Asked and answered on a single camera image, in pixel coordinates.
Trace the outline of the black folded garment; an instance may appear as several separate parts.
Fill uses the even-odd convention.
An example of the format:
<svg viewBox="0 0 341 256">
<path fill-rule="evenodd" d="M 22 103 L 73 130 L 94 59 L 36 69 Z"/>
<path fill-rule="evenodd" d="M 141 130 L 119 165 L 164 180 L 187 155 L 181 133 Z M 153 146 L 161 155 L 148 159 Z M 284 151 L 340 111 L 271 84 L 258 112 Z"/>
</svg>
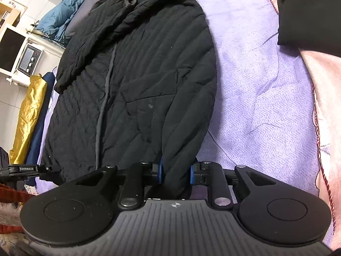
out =
<svg viewBox="0 0 341 256">
<path fill-rule="evenodd" d="M 279 45 L 340 56 L 340 0 L 277 0 Z"/>
</svg>

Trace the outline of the black quilted jacket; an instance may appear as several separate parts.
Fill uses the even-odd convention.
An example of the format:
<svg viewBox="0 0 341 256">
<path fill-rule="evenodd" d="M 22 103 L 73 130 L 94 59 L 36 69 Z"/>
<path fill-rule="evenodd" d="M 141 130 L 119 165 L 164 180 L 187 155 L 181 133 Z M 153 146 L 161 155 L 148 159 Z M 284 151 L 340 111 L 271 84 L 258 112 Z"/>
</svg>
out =
<svg viewBox="0 0 341 256">
<path fill-rule="evenodd" d="M 153 162 L 161 195 L 183 196 L 216 89 L 214 44 L 196 0 L 101 0 L 59 63 L 42 153 L 59 172 L 46 180 Z"/>
</svg>

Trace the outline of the light blue down jacket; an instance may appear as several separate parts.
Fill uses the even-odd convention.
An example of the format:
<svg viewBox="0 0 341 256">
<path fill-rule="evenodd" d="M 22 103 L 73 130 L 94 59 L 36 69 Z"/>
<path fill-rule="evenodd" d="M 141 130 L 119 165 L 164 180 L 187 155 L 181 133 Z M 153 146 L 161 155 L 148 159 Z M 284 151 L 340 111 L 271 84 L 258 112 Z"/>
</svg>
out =
<svg viewBox="0 0 341 256">
<path fill-rule="evenodd" d="M 65 47 L 70 37 L 66 29 L 85 0 L 62 0 L 35 25 L 34 32 Z"/>
</svg>

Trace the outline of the gold satin fabric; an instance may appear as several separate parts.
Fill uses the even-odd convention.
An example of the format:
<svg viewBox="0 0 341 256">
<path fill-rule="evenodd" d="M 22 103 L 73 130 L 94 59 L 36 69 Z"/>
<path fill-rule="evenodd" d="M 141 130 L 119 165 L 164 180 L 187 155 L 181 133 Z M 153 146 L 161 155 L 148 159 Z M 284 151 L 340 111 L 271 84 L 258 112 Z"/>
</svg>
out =
<svg viewBox="0 0 341 256">
<path fill-rule="evenodd" d="M 45 100 L 47 82 L 41 75 L 32 75 L 27 93 L 21 103 L 13 148 L 9 151 L 10 164 L 23 164 L 28 154 L 33 132 Z"/>
</svg>

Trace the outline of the grey purple mattress pad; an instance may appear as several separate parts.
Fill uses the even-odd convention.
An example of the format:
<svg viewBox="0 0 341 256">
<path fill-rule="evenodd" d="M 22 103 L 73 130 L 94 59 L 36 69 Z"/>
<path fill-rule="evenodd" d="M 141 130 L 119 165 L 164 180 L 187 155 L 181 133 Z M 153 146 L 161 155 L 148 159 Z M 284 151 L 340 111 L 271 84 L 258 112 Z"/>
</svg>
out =
<svg viewBox="0 0 341 256">
<path fill-rule="evenodd" d="M 101 0 L 84 0 L 65 29 L 65 43 L 68 43 L 96 3 Z"/>
</svg>

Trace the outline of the lavender bed sheet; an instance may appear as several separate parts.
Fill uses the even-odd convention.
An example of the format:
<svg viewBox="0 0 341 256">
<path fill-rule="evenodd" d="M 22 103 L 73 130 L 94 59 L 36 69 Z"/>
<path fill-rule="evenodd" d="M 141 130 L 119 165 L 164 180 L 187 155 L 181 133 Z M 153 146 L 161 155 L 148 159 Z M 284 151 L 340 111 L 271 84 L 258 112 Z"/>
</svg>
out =
<svg viewBox="0 0 341 256">
<path fill-rule="evenodd" d="M 246 165 L 317 195 L 312 81 L 298 49 L 277 43 L 269 0 L 196 0 L 212 36 L 217 89 L 195 160 Z M 162 183 L 150 190 L 154 198 Z"/>
</svg>

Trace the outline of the pink blanket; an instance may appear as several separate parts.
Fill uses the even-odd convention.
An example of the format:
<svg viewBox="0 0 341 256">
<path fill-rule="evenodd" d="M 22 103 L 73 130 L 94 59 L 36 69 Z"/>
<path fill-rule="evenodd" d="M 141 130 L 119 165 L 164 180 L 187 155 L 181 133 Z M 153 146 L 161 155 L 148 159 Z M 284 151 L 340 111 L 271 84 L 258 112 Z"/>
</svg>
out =
<svg viewBox="0 0 341 256">
<path fill-rule="evenodd" d="M 340 217 L 340 56 L 300 49 L 314 85 L 321 168 L 335 218 Z"/>
</svg>

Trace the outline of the white cabinet appliance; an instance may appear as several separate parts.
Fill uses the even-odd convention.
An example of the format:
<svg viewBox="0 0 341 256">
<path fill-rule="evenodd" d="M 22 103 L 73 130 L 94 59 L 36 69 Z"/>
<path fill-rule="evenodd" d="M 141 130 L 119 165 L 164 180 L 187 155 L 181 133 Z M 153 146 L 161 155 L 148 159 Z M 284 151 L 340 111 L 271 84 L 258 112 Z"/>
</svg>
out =
<svg viewBox="0 0 341 256">
<path fill-rule="evenodd" d="M 20 18 L 27 7 L 14 0 L 1 0 L 1 74 L 7 81 L 29 86 L 32 75 L 44 75 L 59 65 L 64 48 L 34 32 L 34 27 L 23 29 Z M 19 60 L 27 44 L 41 49 L 42 55 L 31 76 L 17 70 Z"/>
</svg>

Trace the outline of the grey control panel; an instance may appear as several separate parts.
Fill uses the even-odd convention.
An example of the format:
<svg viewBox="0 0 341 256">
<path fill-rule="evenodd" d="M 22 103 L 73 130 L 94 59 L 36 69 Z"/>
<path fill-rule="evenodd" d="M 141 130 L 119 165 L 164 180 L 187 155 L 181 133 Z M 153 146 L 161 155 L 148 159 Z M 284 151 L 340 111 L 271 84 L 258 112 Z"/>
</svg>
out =
<svg viewBox="0 0 341 256">
<path fill-rule="evenodd" d="M 19 60 L 17 70 L 27 76 L 31 76 L 35 71 L 35 68 L 40 60 L 42 52 L 43 51 L 41 49 L 38 49 L 33 45 L 27 44 Z"/>
</svg>

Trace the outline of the navy blue fabric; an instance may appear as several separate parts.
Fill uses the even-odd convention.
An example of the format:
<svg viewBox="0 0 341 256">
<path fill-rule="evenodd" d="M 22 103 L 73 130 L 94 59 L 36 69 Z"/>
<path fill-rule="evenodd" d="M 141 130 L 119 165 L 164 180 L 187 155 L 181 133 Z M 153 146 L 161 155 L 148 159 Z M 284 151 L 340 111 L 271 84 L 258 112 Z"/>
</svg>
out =
<svg viewBox="0 0 341 256">
<path fill-rule="evenodd" d="M 37 123 L 35 125 L 31 143 L 29 145 L 28 155 L 25 160 L 26 165 L 38 165 L 38 158 L 43 146 L 42 138 L 45 127 L 45 117 L 49 109 L 51 93 L 55 83 L 55 75 L 53 72 L 47 72 L 42 79 L 47 83 L 43 105 L 40 109 Z"/>
</svg>

